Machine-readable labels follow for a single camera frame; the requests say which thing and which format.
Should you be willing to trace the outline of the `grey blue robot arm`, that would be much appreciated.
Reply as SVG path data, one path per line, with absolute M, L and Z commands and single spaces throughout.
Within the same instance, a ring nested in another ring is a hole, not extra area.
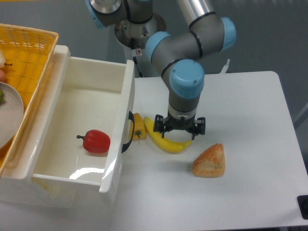
M 189 31 L 174 37 L 154 13 L 151 0 L 86 1 L 95 25 L 119 26 L 117 40 L 131 50 L 144 50 L 167 86 L 168 114 L 156 115 L 154 132 L 184 130 L 192 136 L 203 135 L 205 118 L 195 116 L 205 78 L 198 60 L 231 47 L 236 28 L 231 19 L 218 17 L 208 0 L 180 0 L 178 5 Z

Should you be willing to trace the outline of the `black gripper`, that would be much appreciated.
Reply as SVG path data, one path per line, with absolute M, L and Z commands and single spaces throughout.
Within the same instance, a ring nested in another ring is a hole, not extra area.
M 175 118 L 170 113 L 168 113 L 167 117 L 156 115 L 153 132 L 160 133 L 161 138 L 164 138 L 166 132 L 185 130 L 191 134 L 191 140 L 193 141 L 196 136 L 205 135 L 205 121 L 205 117 L 195 119 L 195 115 L 189 119 L 186 119 L 184 116 Z

